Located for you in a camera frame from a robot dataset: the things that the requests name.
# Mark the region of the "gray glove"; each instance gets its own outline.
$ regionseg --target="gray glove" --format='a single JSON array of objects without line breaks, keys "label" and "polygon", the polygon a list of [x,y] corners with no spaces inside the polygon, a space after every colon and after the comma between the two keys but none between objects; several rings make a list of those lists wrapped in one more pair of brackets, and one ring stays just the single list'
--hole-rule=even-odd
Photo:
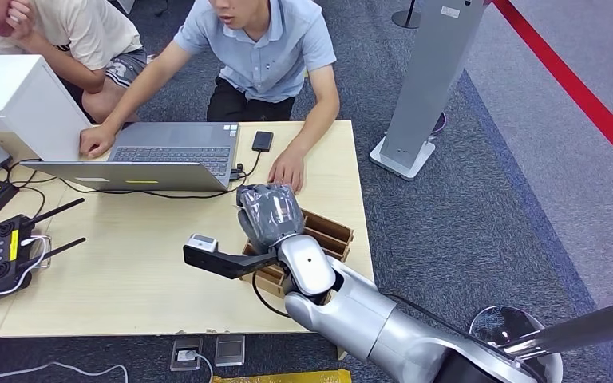
[{"label": "gray glove", "polygon": [[289,186],[246,186],[237,191],[236,202],[241,227],[260,254],[304,232],[304,216]]}]

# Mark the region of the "yellow bag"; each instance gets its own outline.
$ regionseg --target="yellow bag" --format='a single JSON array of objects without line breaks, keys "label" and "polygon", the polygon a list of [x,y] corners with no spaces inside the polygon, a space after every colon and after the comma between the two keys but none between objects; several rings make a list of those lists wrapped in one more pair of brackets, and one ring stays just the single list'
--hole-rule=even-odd
[{"label": "yellow bag", "polygon": [[263,377],[215,377],[213,383],[351,383],[351,373],[338,371],[317,371],[314,373],[282,373]]}]

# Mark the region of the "black pants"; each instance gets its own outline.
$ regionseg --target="black pants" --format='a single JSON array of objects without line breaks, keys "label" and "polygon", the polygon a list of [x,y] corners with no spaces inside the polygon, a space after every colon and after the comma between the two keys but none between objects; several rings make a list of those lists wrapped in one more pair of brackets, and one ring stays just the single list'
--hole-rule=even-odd
[{"label": "black pants", "polygon": [[245,94],[221,77],[215,79],[215,92],[208,105],[208,121],[289,121],[295,98],[272,103],[246,100]]}]

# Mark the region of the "white cable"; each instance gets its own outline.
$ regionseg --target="white cable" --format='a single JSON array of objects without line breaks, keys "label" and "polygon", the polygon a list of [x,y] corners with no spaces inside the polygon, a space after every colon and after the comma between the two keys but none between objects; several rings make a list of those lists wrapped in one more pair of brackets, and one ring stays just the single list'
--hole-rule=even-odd
[{"label": "white cable", "polygon": [[194,356],[200,357],[208,365],[208,369],[210,369],[210,381],[208,383],[212,383],[212,365],[210,364],[210,361],[206,357],[201,355],[200,353],[197,353],[196,351],[194,351]]},{"label": "white cable", "polygon": [[22,375],[24,373],[33,373],[36,371],[40,371],[42,369],[46,369],[48,367],[50,367],[51,365],[58,365],[62,368],[65,369],[71,369],[76,371],[77,373],[82,373],[83,375],[86,375],[87,377],[99,377],[100,375],[104,375],[114,369],[122,369],[123,370],[123,374],[125,375],[125,383],[128,383],[128,370],[125,369],[125,367],[123,365],[115,365],[114,367],[112,367],[111,369],[107,369],[105,371],[102,371],[101,373],[89,373],[87,371],[84,371],[82,369],[79,369],[77,367],[74,367],[72,365],[65,365],[60,363],[59,361],[52,361],[50,363],[48,363],[47,365],[40,365],[38,367],[34,367],[32,369],[21,369],[19,371],[13,371],[12,373],[0,373],[0,377],[12,377],[14,375]]},{"label": "white cable", "polygon": [[7,291],[0,291],[0,295],[6,295],[6,294],[10,294],[14,291],[16,291],[17,289],[20,288],[20,286],[22,286],[22,283],[25,280],[25,276],[30,273],[35,267],[37,267],[39,264],[41,264],[41,262],[43,261],[43,257],[45,257],[46,254],[48,254],[48,252],[50,251],[49,246],[48,246],[48,236],[46,235],[32,235],[31,238],[28,239],[24,239],[22,240],[22,242],[20,242],[21,246],[27,246],[29,244],[31,244],[33,241],[35,240],[40,240],[43,242],[43,250],[41,252],[41,256],[38,257],[38,259],[36,260],[36,262],[27,268],[27,270],[25,270],[24,273],[22,273],[22,276],[20,277],[20,281],[18,282],[18,284],[13,287],[10,290]]}]

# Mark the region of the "red line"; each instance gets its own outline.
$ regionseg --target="red line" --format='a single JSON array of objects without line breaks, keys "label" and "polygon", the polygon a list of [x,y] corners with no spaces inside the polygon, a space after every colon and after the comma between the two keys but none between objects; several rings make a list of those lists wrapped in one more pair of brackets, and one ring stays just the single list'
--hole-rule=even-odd
[{"label": "red line", "polygon": [[494,0],[504,18],[525,41],[551,75],[560,83],[572,100],[583,110],[598,130],[613,146],[613,114],[572,72],[551,46],[532,28],[510,0]]}]

